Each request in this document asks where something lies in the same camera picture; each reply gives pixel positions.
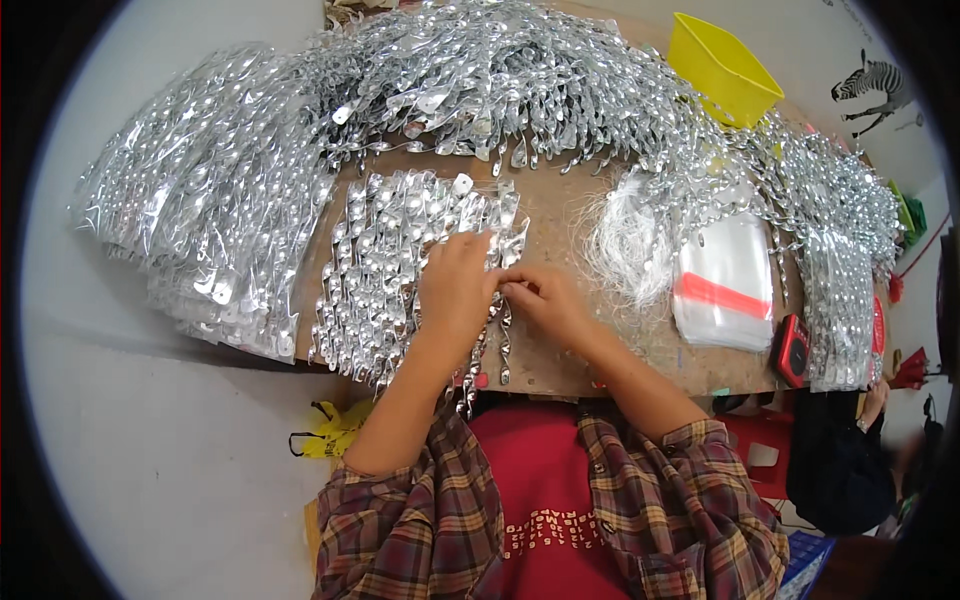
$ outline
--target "yellow plastic bowl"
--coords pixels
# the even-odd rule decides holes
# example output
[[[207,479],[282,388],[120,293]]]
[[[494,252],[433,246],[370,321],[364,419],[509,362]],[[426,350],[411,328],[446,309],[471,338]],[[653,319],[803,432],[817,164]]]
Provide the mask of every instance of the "yellow plastic bowl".
[[[751,127],[783,99],[783,90],[743,42],[688,14],[674,12],[673,16],[667,61],[694,89],[707,95],[704,109],[717,121]]]

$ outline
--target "red t-shirt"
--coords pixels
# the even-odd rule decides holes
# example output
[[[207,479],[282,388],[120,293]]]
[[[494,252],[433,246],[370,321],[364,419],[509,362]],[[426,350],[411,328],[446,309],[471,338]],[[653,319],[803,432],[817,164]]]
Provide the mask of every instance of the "red t-shirt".
[[[577,407],[517,402],[470,422],[503,503],[506,598],[627,598],[593,516]]]

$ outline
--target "person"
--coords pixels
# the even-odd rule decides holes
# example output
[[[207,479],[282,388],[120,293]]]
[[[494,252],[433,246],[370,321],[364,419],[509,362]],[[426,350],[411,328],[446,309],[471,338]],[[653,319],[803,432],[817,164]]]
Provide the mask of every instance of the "person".
[[[879,381],[856,417],[859,392],[813,394],[794,401],[786,493],[797,515],[828,536],[855,536],[897,507],[893,460],[880,446],[890,386]]]
[[[772,598],[787,538],[728,444],[549,266],[484,272],[490,235],[429,253],[422,320],[318,497],[314,598]],[[438,405],[501,291],[613,402]]]

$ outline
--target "zebra picture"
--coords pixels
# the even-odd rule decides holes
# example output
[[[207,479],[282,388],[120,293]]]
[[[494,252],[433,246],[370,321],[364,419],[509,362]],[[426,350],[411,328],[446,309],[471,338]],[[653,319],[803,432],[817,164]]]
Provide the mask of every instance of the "zebra picture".
[[[847,79],[835,85],[830,91],[833,102],[857,98],[872,89],[886,92],[887,101],[878,107],[867,108],[857,114],[840,115],[840,119],[843,121],[858,119],[870,114],[879,115],[870,124],[870,127],[862,132],[854,133],[854,138],[882,123],[898,108],[903,108],[913,102],[913,90],[907,85],[906,78],[903,77],[903,74],[895,65],[883,60],[867,60],[867,51],[863,48],[860,49],[860,60],[863,62],[863,66],[853,71]]]

